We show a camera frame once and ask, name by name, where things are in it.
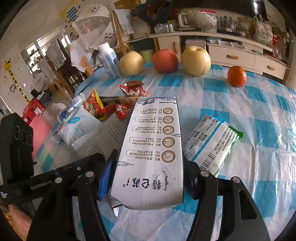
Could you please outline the white wet wipes pack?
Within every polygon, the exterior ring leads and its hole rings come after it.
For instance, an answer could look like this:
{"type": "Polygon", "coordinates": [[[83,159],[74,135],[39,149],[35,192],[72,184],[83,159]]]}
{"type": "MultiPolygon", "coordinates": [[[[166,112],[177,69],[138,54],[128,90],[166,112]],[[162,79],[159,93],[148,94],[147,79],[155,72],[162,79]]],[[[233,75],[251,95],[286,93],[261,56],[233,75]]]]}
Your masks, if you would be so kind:
{"type": "Polygon", "coordinates": [[[108,159],[114,149],[120,149],[126,126],[127,120],[115,113],[99,121],[81,107],[69,115],[58,136],[79,159],[96,153],[108,159]]]}

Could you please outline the white milk carton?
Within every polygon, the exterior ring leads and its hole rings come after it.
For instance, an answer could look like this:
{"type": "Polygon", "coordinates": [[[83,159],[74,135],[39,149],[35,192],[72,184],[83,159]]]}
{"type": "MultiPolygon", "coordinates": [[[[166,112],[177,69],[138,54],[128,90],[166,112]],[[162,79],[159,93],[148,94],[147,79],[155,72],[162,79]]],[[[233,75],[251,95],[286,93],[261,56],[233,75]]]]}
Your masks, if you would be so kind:
{"type": "Polygon", "coordinates": [[[179,205],[184,166],[177,99],[139,97],[118,156],[111,196],[133,210],[179,205]]]}

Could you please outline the yellow red snack packet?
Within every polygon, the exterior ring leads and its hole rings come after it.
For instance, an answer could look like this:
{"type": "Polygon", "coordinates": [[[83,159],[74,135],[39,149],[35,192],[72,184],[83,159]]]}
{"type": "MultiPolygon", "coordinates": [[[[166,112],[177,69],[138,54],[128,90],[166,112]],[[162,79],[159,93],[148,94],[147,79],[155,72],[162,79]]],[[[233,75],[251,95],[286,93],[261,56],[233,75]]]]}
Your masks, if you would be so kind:
{"type": "Polygon", "coordinates": [[[99,121],[108,119],[108,116],[102,112],[104,106],[96,90],[92,90],[91,94],[84,102],[84,108],[99,121]]]}

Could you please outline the white green snack wrapper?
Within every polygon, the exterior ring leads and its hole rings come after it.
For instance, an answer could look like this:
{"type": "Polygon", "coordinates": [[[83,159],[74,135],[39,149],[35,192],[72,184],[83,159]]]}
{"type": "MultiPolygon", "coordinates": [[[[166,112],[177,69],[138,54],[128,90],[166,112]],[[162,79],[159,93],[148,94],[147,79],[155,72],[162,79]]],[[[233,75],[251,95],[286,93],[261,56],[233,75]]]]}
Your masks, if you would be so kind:
{"type": "Polygon", "coordinates": [[[218,176],[232,146],[242,137],[243,133],[229,123],[206,113],[189,135],[183,152],[201,170],[218,176]]]}

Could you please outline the coffeemix sachet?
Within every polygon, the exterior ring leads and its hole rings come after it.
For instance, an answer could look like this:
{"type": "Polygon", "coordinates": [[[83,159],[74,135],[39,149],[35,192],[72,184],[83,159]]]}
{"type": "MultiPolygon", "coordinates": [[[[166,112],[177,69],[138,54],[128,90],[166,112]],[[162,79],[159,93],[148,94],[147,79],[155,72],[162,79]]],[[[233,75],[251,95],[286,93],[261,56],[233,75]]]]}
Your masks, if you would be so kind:
{"type": "Polygon", "coordinates": [[[106,107],[110,104],[125,104],[128,106],[133,106],[137,100],[135,96],[100,96],[100,101],[103,106],[106,107]]]}

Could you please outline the pink plastic bin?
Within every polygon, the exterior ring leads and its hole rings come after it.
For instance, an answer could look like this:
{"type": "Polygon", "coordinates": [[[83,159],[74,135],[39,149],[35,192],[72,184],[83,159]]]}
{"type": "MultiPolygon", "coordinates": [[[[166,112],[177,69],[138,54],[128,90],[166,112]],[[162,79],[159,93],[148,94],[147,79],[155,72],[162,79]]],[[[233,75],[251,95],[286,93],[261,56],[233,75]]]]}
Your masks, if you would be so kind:
{"type": "Polygon", "coordinates": [[[34,159],[37,155],[37,152],[43,144],[48,132],[51,130],[50,125],[42,117],[42,114],[37,114],[34,119],[31,121],[29,126],[33,129],[33,152],[32,158],[34,159]]]}

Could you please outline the crushed white blue bottle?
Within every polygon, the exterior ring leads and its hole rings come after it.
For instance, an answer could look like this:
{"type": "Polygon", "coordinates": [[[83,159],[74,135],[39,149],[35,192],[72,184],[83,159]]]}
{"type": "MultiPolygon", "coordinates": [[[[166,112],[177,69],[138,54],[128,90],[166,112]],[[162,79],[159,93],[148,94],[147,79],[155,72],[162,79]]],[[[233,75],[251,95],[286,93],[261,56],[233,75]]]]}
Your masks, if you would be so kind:
{"type": "Polygon", "coordinates": [[[70,115],[70,113],[72,113],[75,109],[83,105],[85,101],[86,97],[83,93],[80,93],[78,96],[74,97],[70,102],[70,105],[58,113],[57,121],[60,124],[63,124],[67,117],[70,115]]]}

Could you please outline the red snack wrapper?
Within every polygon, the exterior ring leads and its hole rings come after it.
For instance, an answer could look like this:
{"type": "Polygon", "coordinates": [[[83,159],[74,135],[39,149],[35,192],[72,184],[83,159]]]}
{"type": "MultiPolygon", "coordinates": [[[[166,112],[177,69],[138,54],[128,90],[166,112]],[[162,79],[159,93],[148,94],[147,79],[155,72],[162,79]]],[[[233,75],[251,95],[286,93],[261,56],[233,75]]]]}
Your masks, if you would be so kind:
{"type": "Polygon", "coordinates": [[[120,120],[124,120],[128,117],[131,109],[132,106],[126,104],[109,104],[105,106],[100,113],[107,116],[111,116],[115,113],[120,120]]]}

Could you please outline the small red candy wrapper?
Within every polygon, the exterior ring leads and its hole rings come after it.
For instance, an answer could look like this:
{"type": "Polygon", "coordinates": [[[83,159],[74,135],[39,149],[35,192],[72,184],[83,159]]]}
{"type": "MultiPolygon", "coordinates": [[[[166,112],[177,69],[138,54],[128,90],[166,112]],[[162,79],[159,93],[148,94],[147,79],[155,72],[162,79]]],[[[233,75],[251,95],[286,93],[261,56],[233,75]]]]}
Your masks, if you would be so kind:
{"type": "Polygon", "coordinates": [[[144,89],[144,83],[140,80],[129,81],[119,85],[119,88],[125,96],[141,97],[147,96],[147,91],[144,89]]]}

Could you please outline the dark wooden chair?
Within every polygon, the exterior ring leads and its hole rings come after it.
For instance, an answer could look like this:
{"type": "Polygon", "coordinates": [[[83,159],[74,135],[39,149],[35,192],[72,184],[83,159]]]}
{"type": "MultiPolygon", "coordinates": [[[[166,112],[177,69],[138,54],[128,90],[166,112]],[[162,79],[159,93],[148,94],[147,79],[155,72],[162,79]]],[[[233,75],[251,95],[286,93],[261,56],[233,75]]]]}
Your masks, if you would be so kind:
{"type": "Polygon", "coordinates": [[[53,69],[65,80],[72,94],[84,81],[84,76],[76,67],[72,66],[69,47],[65,48],[58,38],[52,40],[46,51],[46,57],[53,69]]]}

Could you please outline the yellow pear left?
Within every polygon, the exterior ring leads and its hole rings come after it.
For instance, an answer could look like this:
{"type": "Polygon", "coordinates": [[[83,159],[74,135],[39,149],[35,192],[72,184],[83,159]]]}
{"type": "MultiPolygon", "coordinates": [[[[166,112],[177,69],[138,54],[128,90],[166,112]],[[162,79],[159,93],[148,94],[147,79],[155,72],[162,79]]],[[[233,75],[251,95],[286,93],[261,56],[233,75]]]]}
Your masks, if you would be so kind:
{"type": "Polygon", "coordinates": [[[123,75],[135,76],[142,73],[144,60],[138,52],[130,51],[121,58],[119,67],[123,75]]]}

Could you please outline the yellow pear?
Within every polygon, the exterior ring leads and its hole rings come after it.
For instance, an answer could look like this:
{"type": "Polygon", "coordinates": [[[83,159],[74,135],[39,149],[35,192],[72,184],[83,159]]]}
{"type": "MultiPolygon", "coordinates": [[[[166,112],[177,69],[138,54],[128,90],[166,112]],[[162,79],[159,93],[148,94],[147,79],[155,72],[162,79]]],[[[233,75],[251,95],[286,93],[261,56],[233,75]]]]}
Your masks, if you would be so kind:
{"type": "Polygon", "coordinates": [[[119,67],[123,75],[135,76],[142,73],[144,60],[138,52],[130,51],[121,58],[119,67]]]}
{"type": "Polygon", "coordinates": [[[203,76],[211,67],[208,52],[199,46],[188,46],[181,55],[181,64],[188,75],[203,76]]]}

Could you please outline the white milk bottle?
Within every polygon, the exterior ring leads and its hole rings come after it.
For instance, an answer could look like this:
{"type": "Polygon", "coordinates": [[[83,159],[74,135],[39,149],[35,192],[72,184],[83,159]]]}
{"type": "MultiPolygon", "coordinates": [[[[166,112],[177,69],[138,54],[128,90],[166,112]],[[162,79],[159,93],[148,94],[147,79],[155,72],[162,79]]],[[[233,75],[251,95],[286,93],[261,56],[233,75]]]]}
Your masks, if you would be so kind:
{"type": "Polygon", "coordinates": [[[103,43],[98,46],[98,58],[100,63],[106,70],[107,75],[110,78],[117,78],[121,76],[121,71],[119,69],[119,59],[108,42],[103,43]]]}

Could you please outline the red apple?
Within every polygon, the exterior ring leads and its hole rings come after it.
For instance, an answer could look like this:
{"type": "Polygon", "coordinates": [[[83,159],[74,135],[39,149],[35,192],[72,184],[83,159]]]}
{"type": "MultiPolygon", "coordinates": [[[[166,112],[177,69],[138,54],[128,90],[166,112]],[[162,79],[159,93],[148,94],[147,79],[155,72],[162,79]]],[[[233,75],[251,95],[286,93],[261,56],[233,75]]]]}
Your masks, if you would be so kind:
{"type": "Polygon", "coordinates": [[[152,57],[154,69],[160,74],[170,74],[177,71],[178,58],[170,49],[156,51],[152,57]]]}

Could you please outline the orange tangerine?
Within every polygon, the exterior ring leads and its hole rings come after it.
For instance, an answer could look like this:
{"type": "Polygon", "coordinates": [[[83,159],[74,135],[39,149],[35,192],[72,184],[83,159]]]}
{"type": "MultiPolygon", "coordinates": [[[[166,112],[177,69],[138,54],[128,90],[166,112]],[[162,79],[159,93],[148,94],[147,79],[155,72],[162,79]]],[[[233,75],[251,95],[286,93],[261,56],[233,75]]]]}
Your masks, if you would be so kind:
{"type": "Polygon", "coordinates": [[[247,81],[245,70],[241,66],[232,66],[227,72],[229,83],[234,87],[243,87],[247,81]]]}

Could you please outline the yellow pear right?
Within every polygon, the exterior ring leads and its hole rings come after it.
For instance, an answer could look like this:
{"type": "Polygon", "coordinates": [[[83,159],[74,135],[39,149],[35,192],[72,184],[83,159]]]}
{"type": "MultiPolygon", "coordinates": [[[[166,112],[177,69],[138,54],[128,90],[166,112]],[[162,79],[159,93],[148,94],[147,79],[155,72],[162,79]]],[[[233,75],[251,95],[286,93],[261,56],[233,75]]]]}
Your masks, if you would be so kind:
{"type": "Polygon", "coordinates": [[[181,55],[181,64],[188,75],[203,76],[211,67],[208,52],[199,46],[188,46],[181,55]]]}

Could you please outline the white tv cabinet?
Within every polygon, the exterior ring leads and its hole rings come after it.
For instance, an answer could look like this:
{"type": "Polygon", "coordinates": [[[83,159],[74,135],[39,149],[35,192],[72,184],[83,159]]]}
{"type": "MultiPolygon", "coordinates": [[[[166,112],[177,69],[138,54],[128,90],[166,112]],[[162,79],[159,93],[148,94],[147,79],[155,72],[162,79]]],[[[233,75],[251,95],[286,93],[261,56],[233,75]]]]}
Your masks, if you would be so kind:
{"type": "Polygon", "coordinates": [[[178,59],[181,58],[181,41],[185,37],[205,37],[205,48],[207,49],[211,62],[214,65],[231,67],[238,65],[246,71],[259,75],[268,74],[285,81],[289,73],[289,66],[271,56],[271,47],[260,44],[245,37],[238,37],[220,33],[184,32],[150,34],[156,50],[170,49],[174,51],[178,59]]]}

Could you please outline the giraffe height wall sticker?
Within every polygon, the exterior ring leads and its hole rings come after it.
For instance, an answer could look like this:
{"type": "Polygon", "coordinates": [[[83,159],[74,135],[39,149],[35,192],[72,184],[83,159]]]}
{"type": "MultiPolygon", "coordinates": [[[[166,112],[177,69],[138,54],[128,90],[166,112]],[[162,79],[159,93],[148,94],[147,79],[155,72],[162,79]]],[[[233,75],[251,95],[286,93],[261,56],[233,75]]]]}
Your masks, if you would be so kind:
{"type": "Polygon", "coordinates": [[[30,100],[27,97],[27,95],[25,94],[25,92],[23,90],[23,86],[19,83],[16,75],[14,74],[11,64],[12,64],[11,58],[4,62],[4,69],[5,69],[5,71],[8,72],[8,76],[10,76],[10,78],[13,82],[12,85],[10,86],[10,92],[11,93],[15,93],[16,91],[19,92],[22,95],[22,97],[24,98],[24,100],[26,101],[26,103],[29,103],[30,100]]]}

